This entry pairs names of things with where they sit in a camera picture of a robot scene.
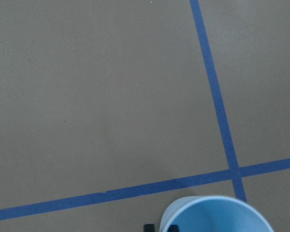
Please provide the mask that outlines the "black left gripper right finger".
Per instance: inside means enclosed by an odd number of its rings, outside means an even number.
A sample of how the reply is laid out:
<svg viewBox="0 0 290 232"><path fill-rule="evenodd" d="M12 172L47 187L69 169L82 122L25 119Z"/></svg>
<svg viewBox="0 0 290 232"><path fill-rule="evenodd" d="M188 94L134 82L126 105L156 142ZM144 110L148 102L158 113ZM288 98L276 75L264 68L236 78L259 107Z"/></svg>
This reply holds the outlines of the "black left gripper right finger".
<svg viewBox="0 0 290 232"><path fill-rule="evenodd" d="M170 225L168 228L168 232L179 232L179 226L178 225Z"/></svg>

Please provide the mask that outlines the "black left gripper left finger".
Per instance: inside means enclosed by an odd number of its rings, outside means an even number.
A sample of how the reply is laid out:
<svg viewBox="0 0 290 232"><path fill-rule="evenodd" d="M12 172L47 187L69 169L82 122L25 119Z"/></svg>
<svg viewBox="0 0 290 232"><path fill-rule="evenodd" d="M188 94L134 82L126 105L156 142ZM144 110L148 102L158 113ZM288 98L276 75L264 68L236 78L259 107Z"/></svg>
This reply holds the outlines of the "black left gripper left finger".
<svg viewBox="0 0 290 232"><path fill-rule="evenodd" d="M155 232L155 224L145 224L143 226L143 232Z"/></svg>

